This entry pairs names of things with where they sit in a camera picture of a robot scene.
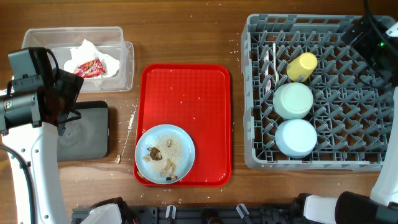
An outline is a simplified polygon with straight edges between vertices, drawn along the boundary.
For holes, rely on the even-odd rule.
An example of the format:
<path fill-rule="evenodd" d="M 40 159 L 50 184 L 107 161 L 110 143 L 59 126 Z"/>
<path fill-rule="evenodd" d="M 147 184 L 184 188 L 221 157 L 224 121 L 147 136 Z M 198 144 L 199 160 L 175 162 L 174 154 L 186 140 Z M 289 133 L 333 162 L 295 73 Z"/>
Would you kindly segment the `yellow cup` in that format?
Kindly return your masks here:
<path fill-rule="evenodd" d="M 313 73 L 318 65 L 316 56 L 310 52 L 299 55 L 295 60 L 291 61 L 287 67 L 287 76 L 297 82 L 300 77 L 303 77 L 301 82 L 304 82 Z"/>

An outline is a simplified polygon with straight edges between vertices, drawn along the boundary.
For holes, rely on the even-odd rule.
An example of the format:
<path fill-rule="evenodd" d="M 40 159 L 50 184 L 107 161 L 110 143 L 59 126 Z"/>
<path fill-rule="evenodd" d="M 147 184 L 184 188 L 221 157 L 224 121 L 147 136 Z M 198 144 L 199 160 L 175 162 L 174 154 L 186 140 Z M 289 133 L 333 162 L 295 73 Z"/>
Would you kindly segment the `green bowl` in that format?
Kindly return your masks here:
<path fill-rule="evenodd" d="M 302 83 L 283 84 L 273 96 L 275 112 L 284 119 L 304 118 L 312 105 L 312 91 Z"/>

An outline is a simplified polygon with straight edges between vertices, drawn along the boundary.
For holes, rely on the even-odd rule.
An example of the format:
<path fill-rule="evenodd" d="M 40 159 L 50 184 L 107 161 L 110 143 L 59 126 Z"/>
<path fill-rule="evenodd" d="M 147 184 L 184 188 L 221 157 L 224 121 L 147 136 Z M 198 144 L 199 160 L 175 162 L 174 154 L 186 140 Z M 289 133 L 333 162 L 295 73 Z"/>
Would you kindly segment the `white plastic fork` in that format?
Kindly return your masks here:
<path fill-rule="evenodd" d="M 266 52 L 266 54 L 264 56 L 264 62 L 268 62 L 268 61 L 269 61 L 269 53 Z M 264 74 L 265 74 L 266 78 L 269 77 L 268 66 L 266 66 L 266 69 L 264 70 Z M 270 91 L 270 89 L 271 89 L 271 80 L 270 79 L 268 79 L 265 89 L 266 89 L 266 92 Z"/>

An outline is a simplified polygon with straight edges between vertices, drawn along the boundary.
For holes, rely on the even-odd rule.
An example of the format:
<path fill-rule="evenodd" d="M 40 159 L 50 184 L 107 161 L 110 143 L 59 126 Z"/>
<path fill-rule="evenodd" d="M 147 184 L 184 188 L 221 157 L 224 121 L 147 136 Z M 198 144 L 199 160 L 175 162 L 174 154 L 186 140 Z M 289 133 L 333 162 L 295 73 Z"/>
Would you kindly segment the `small light blue bowl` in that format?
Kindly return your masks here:
<path fill-rule="evenodd" d="M 275 132 L 275 143 L 286 156 L 302 158 L 317 144 L 317 132 L 306 120 L 291 119 L 281 123 Z"/>

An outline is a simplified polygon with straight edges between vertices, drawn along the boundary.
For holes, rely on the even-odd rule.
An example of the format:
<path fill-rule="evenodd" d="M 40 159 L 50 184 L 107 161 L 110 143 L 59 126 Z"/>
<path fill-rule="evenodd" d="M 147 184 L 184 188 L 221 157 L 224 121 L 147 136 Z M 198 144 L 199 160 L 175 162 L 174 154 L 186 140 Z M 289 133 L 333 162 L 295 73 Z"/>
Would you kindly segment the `large light blue plate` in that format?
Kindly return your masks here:
<path fill-rule="evenodd" d="M 182 180 L 195 162 L 195 146 L 182 128 L 161 124 L 138 140 L 135 164 L 140 176 L 153 184 L 174 184 Z"/>

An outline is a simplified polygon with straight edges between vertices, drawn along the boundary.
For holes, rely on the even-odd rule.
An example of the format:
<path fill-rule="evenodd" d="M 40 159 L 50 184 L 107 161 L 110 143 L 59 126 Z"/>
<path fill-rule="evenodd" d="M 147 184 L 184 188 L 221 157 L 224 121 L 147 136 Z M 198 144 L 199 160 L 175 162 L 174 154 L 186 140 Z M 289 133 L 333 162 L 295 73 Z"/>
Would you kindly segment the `red candy wrapper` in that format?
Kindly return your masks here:
<path fill-rule="evenodd" d="M 78 66 L 73 73 L 82 78 L 93 78 L 106 73 L 106 70 L 101 60 L 96 58 Z"/>

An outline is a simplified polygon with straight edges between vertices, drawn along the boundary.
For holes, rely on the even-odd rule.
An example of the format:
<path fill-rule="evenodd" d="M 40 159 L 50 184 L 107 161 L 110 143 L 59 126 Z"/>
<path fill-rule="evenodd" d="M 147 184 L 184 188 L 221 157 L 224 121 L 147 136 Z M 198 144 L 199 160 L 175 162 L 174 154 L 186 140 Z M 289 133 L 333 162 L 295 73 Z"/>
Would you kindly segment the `white napkin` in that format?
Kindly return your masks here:
<path fill-rule="evenodd" d="M 63 69 L 67 72 L 73 73 L 74 70 L 91 60 L 96 58 L 100 59 L 106 73 L 93 78 L 109 78 L 113 77 L 120 68 L 120 61 L 114 57 L 104 54 L 98 50 L 98 48 L 88 40 L 84 40 L 79 47 L 72 47 L 70 49 L 71 59 L 64 63 Z"/>

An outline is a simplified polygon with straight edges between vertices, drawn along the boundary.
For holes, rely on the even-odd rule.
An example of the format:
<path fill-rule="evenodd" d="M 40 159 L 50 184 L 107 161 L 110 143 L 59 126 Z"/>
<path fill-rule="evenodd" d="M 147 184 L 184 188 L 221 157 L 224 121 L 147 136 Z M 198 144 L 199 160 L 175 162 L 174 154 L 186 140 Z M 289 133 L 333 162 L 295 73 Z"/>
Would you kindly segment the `white plastic spoon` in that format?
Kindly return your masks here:
<path fill-rule="evenodd" d="M 273 53 L 273 71 L 274 71 L 274 76 L 275 76 L 275 88 L 277 88 L 277 84 L 279 82 L 279 73 L 277 71 L 277 67 L 276 67 L 276 62 L 277 62 L 277 58 L 276 58 L 276 43 L 273 42 L 272 43 L 272 53 Z"/>

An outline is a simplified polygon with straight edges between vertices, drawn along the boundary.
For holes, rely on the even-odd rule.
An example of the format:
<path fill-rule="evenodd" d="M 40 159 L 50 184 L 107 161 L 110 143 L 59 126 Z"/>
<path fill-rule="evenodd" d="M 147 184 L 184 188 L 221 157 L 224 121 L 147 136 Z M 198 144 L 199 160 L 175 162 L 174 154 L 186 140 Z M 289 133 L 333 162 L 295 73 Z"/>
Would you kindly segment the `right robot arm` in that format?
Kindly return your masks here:
<path fill-rule="evenodd" d="M 367 12 L 342 39 L 382 78 L 381 88 L 397 90 L 397 26 L 386 28 Z M 369 197 L 349 191 L 337 198 L 299 194 L 286 215 L 291 223 L 397 223 L 397 117 L 393 117 L 384 165 Z"/>

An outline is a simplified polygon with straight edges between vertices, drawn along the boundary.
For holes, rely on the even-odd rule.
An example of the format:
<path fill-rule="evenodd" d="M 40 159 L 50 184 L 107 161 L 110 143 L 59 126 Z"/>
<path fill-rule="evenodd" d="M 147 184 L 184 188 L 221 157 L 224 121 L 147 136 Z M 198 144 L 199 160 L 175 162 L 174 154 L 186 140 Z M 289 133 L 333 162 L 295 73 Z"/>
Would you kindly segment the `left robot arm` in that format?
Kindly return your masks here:
<path fill-rule="evenodd" d="M 1 96 L 1 149 L 9 155 L 19 223 L 69 223 L 57 162 L 65 124 L 84 79 L 66 72 L 49 49 L 28 47 L 9 55 L 13 80 Z"/>

